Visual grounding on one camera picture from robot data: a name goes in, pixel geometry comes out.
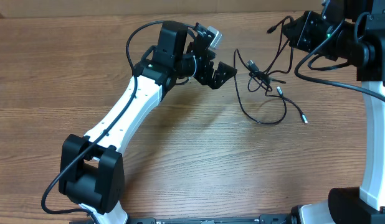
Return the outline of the black cable long tail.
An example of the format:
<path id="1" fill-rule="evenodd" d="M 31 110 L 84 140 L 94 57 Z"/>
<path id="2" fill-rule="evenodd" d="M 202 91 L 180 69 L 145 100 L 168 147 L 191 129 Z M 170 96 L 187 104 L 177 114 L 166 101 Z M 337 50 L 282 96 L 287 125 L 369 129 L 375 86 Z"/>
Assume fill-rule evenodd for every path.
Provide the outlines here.
<path id="1" fill-rule="evenodd" d="M 261 69 L 253 61 L 245 61 L 239 49 L 233 53 L 233 67 L 240 62 L 247 70 L 246 89 L 241 90 L 239 80 L 234 77 L 235 93 L 241 112 L 251 121 L 274 126 L 280 124 L 288 114 L 288 107 L 292 106 L 298 113 L 303 124 L 308 124 L 308 118 L 296 102 L 287 98 L 280 87 L 286 82 L 274 78 L 274 74 L 286 75 L 291 72 L 293 65 L 293 49 L 289 52 L 289 62 L 285 70 L 273 69 L 275 62 L 283 53 L 284 48 L 280 47 L 274 58 L 266 68 Z"/>

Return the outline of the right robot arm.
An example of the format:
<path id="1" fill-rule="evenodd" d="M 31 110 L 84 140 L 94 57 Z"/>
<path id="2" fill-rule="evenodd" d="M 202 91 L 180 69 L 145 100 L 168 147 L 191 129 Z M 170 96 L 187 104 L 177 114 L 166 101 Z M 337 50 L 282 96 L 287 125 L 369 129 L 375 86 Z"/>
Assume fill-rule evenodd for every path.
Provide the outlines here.
<path id="1" fill-rule="evenodd" d="M 284 25 L 290 45 L 306 52 L 302 63 L 342 58 L 356 68 L 366 109 L 366 162 L 358 187 L 333 188 L 322 202 L 294 208 L 290 223 L 385 223 L 385 0 L 324 1 Z"/>

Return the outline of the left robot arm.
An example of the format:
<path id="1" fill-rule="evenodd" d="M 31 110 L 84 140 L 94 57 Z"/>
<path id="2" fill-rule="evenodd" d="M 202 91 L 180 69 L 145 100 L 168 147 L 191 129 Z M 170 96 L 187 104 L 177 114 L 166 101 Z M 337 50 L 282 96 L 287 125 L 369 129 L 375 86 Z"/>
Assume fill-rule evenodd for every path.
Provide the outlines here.
<path id="1" fill-rule="evenodd" d="M 131 80 L 107 115 L 83 136 L 71 134 L 62 145 L 59 192 L 94 223 L 126 223 L 120 198 L 124 188 L 123 155 L 137 129 L 177 85 L 197 80 L 213 90 L 236 74 L 214 63 L 222 34 L 214 27 L 161 21 L 158 42 L 137 63 Z"/>

